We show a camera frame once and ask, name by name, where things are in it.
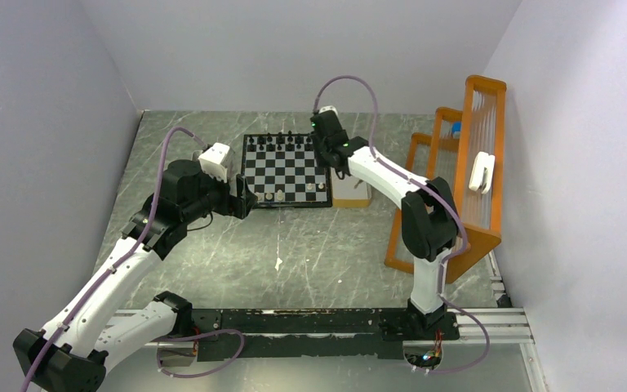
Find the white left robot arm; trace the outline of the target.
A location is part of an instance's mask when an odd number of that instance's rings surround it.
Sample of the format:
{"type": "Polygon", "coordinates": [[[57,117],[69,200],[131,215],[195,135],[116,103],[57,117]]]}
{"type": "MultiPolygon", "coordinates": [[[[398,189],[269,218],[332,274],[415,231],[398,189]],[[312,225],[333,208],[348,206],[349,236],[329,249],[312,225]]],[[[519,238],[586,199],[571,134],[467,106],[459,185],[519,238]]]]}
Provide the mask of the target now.
{"type": "Polygon", "coordinates": [[[180,159],[162,164],[153,193],[122,230],[111,254],[80,292],[38,330],[24,329],[13,348],[24,386],[45,391],[95,391],[125,358],[152,341],[205,337],[193,306],[171,292],[111,324],[122,301],[188,234],[195,220],[243,219],[256,202],[247,181],[223,163],[180,159]]]}

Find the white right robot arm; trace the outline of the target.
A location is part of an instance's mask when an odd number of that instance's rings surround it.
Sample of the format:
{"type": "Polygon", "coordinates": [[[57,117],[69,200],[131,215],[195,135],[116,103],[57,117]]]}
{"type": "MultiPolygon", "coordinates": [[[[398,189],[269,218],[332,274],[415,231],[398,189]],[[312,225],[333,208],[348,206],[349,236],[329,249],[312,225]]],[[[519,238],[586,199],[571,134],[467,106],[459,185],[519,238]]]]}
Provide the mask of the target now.
{"type": "Polygon", "coordinates": [[[462,228],[447,182],[417,176],[362,137],[349,138],[333,107],[315,112],[310,121],[318,163],[370,185],[400,210],[402,241],[414,263],[407,325],[414,336],[429,337],[447,311],[447,262],[462,228]]]}

